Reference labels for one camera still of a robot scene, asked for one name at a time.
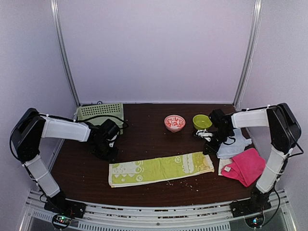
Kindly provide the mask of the green lemon pattern towel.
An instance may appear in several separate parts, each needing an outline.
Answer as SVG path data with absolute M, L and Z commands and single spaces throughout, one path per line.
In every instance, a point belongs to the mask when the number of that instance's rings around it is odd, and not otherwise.
M 109 165 L 108 183 L 112 188 L 177 180 L 214 172 L 213 162 L 202 152 L 160 157 Z

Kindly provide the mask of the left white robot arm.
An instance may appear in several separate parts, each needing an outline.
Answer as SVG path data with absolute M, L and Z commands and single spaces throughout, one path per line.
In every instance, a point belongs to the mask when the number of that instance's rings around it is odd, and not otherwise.
M 54 115 L 44 115 L 29 108 L 11 131 L 9 147 L 12 155 L 26 169 L 31 179 L 50 200 L 50 205 L 59 214 L 69 210 L 69 202 L 40 157 L 40 141 L 44 138 L 90 142 L 94 154 L 105 161 L 113 162 L 118 149 L 114 146 L 121 132 L 113 119 L 106 115 L 100 125 L 91 123 L 92 118 L 72 120 Z

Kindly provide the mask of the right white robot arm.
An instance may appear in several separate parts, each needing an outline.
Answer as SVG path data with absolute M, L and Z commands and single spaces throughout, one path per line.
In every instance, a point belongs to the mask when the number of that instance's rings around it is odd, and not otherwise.
M 270 156 L 246 205 L 250 212 L 255 213 L 268 201 L 276 180 L 284 172 L 288 158 L 293 156 L 292 150 L 298 146 L 301 127 L 287 103 L 243 109 L 232 114 L 225 114 L 217 109 L 209 117 L 217 130 L 210 141 L 205 142 L 204 154 L 216 154 L 221 144 L 234 135 L 236 128 L 269 128 Z

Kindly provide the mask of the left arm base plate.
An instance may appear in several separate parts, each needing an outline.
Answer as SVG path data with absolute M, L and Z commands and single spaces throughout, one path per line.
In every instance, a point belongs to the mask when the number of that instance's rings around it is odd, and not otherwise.
M 51 211 L 54 215 L 51 218 L 51 224 L 58 230 L 68 228 L 76 218 L 83 218 L 86 210 L 86 204 L 70 200 L 64 200 L 58 205 L 52 200 L 47 200 L 44 209 Z

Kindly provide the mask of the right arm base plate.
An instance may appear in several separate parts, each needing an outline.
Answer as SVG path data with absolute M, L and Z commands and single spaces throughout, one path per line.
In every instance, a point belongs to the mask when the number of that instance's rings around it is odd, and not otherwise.
M 234 218 L 244 217 L 245 223 L 250 228 L 261 228 L 265 222 L 264 211 L 271 208 L 270 202 L 266 202 L 262 207 L 254 207 L 250 204 L 250 199 L 233 201 L 230 203 L 232 216 Z

